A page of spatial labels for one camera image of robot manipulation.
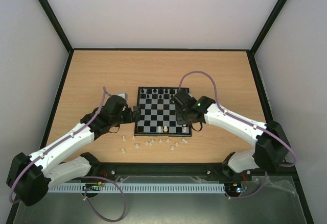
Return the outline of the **black and silver chessboard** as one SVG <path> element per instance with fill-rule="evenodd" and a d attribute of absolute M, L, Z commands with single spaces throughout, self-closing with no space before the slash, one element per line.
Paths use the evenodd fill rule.
<path fill-rule="evenodd" d="M 160 87 L 139 87 L 137 94 L 137 106 L 141 110 L 141 119 L 135 124 L 134 136 L 173 136 L 173 137 L 191 137 L 192 129 L 190 125 L 179 125 L 176 121 L 175 105 L 171 98 L 177 93 L 177 87 L 163 87 L 164 94 L 159 99 Z M 158 132 L 158 126 L 162 127 L 162 132 Z"/>

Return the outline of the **black aluminium frame rail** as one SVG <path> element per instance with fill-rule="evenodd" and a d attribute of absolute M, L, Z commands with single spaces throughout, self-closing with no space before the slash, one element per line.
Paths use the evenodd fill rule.
<path fill-rule="evenodd" d="M 101 163 L 100 171 L 110 178 L 115 176 L 190 176 L 210 180 L 241 180 L 242 176 L 263 176 L 262 169 L 233 173 L 229 178 L 222 172 L 221 163 Z"/>

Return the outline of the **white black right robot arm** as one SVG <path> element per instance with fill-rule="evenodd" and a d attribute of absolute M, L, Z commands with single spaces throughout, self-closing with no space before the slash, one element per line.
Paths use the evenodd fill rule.
<path fill-rule="evenodd" d="M 202 96 L 195 99 L 185 89 L 172 96 L 176 106 L 177 122 L 192 126 L 195 123 L 220 127 L 245 140 L 251 149 L 230 153 L 221 164 L 221 172 L 229 179 L 250 169 L 277 172 L 290 151 L 290 144 L 282 126 L 276 122 L 258 122 L 217 104 L 214 99 Z"/>

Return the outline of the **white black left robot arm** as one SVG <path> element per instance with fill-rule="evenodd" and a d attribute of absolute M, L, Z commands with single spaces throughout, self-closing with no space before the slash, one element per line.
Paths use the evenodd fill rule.
<path fill-rule="evenodd" d="M 26 206 L 32 206 L 51 188 L 86 176 L 91 171 L 94 156 L 86 153 L 67 163 L 63 160 L 109 133 L 111 128 L 137 123 L 141 111 L 138 106 L 130 108 L 125 98 L 124 93 L 112 95 L 108 99 L 103 98 L 99 107 L 84 115 L 64 136 L 29 155 L 17 154 L 12 160 L 6 180 L 6 184 L 11 188 L 10 202 L 15 203 L 12 197 L 15 194 Z"/>

